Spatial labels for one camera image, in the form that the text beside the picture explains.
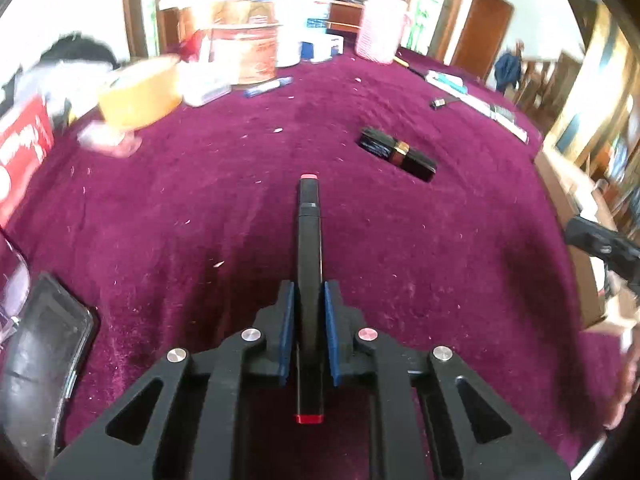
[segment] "yellow tape roll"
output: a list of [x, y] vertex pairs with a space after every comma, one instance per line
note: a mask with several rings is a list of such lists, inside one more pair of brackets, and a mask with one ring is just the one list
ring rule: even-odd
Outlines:
[[175, 110], [182, 102], [179, 61], [178, 56], [161, 56], [116, 70], [114, 81], [98, 96], [105, 122], [121, 130], [135, 130]]

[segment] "brown door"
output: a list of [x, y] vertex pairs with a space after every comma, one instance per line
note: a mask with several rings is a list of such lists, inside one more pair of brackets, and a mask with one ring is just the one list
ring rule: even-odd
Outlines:
[[451, 64], [486, 80], [512, 14], [505, 0], [472, 0]]

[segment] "maroon tablecloth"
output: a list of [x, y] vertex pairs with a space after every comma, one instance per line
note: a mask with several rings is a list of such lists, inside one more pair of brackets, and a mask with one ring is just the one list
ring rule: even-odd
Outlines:
[[[461, 103], [434, 112], [443, 92], [352, 56], [281, 70], [293, 84], [256, 98], [183, 105], [140, 131], [128, 159], [58, 141], [8, 231], [34, 274], [53, 272], [100, 317], [68, 442], [169, 349], [211, 348], [274, 301], [294, 277], [302, 173], [320, 179], [325, 276], [370, 325], [452, 347], [569, 464], [593, 441], [618, 343], [579, 332], [568, 252], [532, 164], [540, 135], [523, 116], [529, 145]], [[433, 181], [359, 148], [367, 125], [435, 158]], [[306, 428], [266, 398], [263, 475], [364, 478], [361, 397], [331, 394], [328, 422]]]

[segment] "wooden door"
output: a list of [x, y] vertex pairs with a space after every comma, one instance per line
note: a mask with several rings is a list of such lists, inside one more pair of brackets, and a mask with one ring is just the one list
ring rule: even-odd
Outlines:
[[160, 54], [166, 54], [169, 48], [180, 43], [178, 36], [178, 10], [160, 10], [156, 0], [156, 23], [158, 26], [158, 47]]
[[505, 0], [472, 0], [451, 64], [486, 80], [512, 14]]

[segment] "red packaging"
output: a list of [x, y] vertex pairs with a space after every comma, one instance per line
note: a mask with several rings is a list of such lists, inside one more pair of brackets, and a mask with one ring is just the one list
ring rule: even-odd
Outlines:
[[18, 207], [31, 175], [52, 147], [53, 132], [42, 97], [12, 108], [0, 119], [0, 226]]
[[199, 61], [202, 40], [208, 33], [209, 32], [205, 30], [196, 30], [188, 40], [181, 41], [180, 50], [178, 51], [180, 59], [187, 63]]

